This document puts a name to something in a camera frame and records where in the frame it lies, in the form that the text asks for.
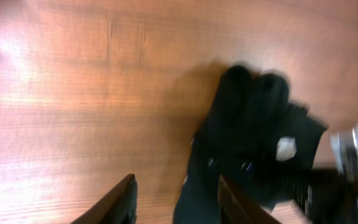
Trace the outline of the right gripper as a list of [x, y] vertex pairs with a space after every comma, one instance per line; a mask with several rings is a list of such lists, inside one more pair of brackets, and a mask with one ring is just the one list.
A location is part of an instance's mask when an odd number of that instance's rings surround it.
[[358, 182], [347, 181], [334, 169], [282, 173], [278, 187], [312, 223], [358, 223]]

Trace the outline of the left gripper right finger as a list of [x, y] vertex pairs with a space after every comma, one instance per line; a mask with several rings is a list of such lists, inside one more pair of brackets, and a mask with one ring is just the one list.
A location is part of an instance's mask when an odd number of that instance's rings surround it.
[[219, 176], [218, 204], [220, 224], [280, 224], [223, 175]]

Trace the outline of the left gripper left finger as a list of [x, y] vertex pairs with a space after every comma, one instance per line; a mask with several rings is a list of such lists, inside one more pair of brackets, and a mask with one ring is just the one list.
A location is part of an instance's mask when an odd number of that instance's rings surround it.
[[135, 224], [136, 210], [137, 182], [128, 174], [72, 224]]

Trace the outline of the black t-shirt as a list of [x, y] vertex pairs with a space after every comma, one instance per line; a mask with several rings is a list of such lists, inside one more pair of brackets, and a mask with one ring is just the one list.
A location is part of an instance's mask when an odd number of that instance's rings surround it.
[[174, 223], [218, 223], [220, 176], [259, 205], [286, 200], [275, 176], [310, 170], [326, 125], [289, 100], [280, 75], [256, 76], [235, 65], [220, 78], [212, 106], [191, 143]]

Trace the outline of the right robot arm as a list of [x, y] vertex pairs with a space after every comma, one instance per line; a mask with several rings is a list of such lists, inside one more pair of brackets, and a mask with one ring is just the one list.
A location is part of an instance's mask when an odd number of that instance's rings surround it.
[[358, 124], [330, 141], [335, 169], [284, 172], [278, 183], [311, 223], [358, 224]]

